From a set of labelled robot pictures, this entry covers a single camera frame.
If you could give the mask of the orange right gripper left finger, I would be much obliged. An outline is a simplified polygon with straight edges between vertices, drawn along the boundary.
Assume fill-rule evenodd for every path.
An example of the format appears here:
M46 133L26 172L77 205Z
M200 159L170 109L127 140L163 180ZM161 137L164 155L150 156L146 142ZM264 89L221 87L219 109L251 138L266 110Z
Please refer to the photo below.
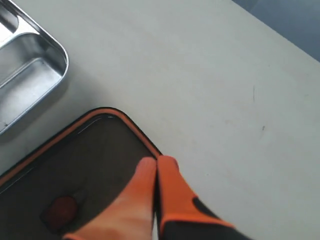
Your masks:
M118 197L99 215L64 240L150 240L153 231L157 163L142 158Z

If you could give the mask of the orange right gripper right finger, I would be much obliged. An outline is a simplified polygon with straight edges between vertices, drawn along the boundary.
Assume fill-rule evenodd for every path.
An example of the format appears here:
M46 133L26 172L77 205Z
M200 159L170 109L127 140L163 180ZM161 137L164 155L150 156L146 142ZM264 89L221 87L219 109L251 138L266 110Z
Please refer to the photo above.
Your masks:
M160 240L248 240L233 224L215 215L193 192L171 156L157 158Z

